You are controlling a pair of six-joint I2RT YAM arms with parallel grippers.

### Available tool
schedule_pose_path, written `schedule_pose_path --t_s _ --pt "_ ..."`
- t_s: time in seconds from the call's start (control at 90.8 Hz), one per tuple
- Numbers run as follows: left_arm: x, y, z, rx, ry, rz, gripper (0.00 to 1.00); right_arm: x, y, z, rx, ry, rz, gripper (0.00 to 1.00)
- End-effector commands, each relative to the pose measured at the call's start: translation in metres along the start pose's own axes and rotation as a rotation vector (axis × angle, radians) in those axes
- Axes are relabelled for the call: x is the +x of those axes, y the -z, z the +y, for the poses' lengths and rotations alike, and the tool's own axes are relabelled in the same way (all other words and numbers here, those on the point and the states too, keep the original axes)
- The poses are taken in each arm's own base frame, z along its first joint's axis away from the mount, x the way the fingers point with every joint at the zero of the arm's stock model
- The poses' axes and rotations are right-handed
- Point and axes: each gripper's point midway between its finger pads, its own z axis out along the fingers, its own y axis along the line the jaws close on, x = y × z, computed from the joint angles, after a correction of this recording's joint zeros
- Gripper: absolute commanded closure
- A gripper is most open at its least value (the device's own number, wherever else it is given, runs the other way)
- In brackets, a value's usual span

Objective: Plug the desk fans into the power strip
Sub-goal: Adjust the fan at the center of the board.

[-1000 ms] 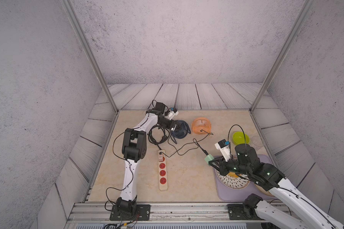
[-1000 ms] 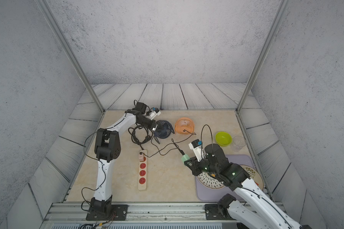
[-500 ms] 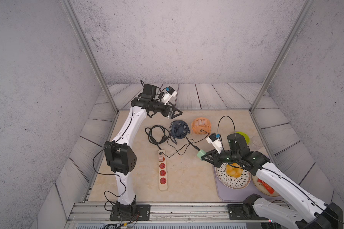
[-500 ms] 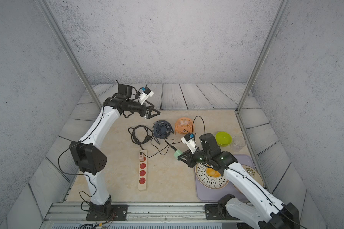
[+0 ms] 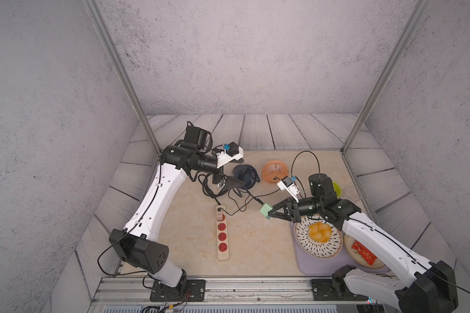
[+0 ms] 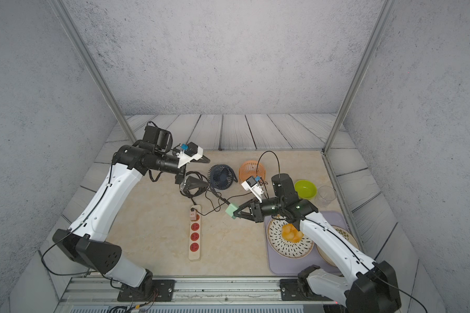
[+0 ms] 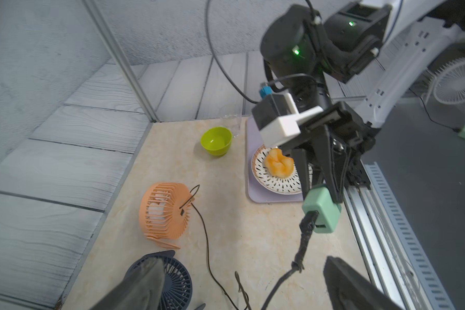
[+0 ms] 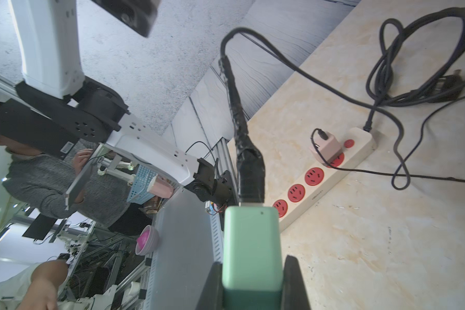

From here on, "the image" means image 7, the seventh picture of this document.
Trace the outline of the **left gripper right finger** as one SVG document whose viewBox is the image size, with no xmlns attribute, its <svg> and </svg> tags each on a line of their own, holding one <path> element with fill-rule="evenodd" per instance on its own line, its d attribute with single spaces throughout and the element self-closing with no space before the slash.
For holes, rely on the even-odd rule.
<svg viewBox="0 0 465 310">
<path fill-rule="evenodd" d="M 324 279 L 333 309 L 401 309 L 342 258 L 327 257 Z"/>
</svg>

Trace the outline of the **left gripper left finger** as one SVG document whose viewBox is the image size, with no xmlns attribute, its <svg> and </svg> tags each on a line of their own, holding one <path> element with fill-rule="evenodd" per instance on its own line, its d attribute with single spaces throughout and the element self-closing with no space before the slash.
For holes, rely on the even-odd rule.
<svg viewBox="0 0 465 310">
<path fill-rule="evenodd" d="M 91 309 L 158 309 L 164 283 L 163 261 L 150 258 Z"/>
</svg>

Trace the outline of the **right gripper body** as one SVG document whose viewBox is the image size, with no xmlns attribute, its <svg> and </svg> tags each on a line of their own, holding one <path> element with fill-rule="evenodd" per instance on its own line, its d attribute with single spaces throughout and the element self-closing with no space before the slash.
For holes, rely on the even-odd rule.
<svg viewBox="0 0 465 310">
<path fill-rule="evenodd" d="M 374 147 L 380 129 L 373 128 L 369 121 L 365 122 L 347 103 L 338 102 L 301 125 L 301 134 L 285 143 L 284 149 L 291 153 L 293 149 L 305 149 L 310 152 L 313 155 L 311 164 L 314 166 L 315 179 L 321 182 L 324 177 L 316 161 L 313 138 L 316 129 L 323 125 L 328 125 L 351 149 L 345 182 L 369 182 L 361 157 Z"/>
</svg>

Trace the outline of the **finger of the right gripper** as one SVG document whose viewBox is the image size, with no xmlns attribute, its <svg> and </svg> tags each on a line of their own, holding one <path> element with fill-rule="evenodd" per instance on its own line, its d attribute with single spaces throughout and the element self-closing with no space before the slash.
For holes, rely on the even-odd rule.
<svg viewBox="0 0 465 310">
<path fill-rule="evenodd" d="M 341 204 L 351 149 L 328 125 L 316 129 L 313 147 L 331 198 Z"/>
<path fill-rule="evenodd" d="M 307 194 L 312 187 L 312 173 L 310 169 L 312 167 L 311 160 L 313 155 L 305 149 L 293 149 L 292 158 L 297 169 L 302 194 Z"/>
</svg>

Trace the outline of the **dark blue desk fan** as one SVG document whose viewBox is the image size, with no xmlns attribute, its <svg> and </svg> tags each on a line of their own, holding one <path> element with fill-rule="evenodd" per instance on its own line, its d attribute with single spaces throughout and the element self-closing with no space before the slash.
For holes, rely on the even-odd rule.
<svg viewBox="0 0 465 310">
<path fill-rule="evenodd" d="M 161 259 L 164 263 L 165 283 L 158 309 L 187 309 L 192 298 L 192 280 L 185 266 L 174 258 L 174 250 L 146 254 L 130 266 L 124 278 L 137 270 L 150 258 Z"/>
</svg>

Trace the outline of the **green USB plug adapter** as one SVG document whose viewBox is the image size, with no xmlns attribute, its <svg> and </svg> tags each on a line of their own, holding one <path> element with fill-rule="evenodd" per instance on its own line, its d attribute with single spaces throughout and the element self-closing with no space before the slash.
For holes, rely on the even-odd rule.
<svg viewBox="0 0 465 310">
<path fill-rule="evenodd" d="M 310 211 L 319 213 L 313 231 L 318 234 L 333 233 L 341 216 L 341 205 L 333 202 L 329 189 L 325 184 L 313 187 L 302 204 L 305 214 Z"/>
</svg>

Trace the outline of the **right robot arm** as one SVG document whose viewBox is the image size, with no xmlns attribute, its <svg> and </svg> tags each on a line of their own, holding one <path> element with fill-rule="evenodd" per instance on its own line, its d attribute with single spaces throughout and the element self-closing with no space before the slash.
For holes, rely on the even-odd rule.
<svg viewBox="0 0 465 310">
<path fill-rule="evenodd" d="M 403 31 L 403 48 L 356 107 L 333 103 L 325 77 L 346 83 Z M 266 147 L 294 160 L 302 194 L 324 183 L 334 203 L 347 185 L 368 185 L 361 156 L 399 98 L 465 33 L 465 1 L 354 1 L 328 19 L 292 5 L 263 35 L 267 81 L 252 115 Z"/>
</svg>

